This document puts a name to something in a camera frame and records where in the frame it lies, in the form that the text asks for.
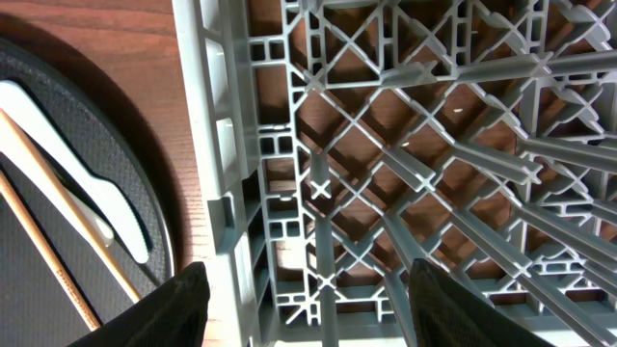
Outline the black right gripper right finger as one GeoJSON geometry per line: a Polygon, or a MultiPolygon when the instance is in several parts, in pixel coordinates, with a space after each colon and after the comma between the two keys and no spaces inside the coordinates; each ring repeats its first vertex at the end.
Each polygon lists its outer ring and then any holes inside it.
{"type": "Polygon", "coordinates": [[[551,346],[422,258],[410,271],[409,302],[419,346],[551,346]]]}

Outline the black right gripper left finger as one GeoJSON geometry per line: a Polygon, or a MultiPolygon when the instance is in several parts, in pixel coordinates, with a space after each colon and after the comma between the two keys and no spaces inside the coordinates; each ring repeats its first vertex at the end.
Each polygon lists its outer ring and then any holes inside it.
{"type": "Polygon", "coordinates": [[[210,287],[196,261],[101,328],[70,347],[201,346],[210,287]]]}

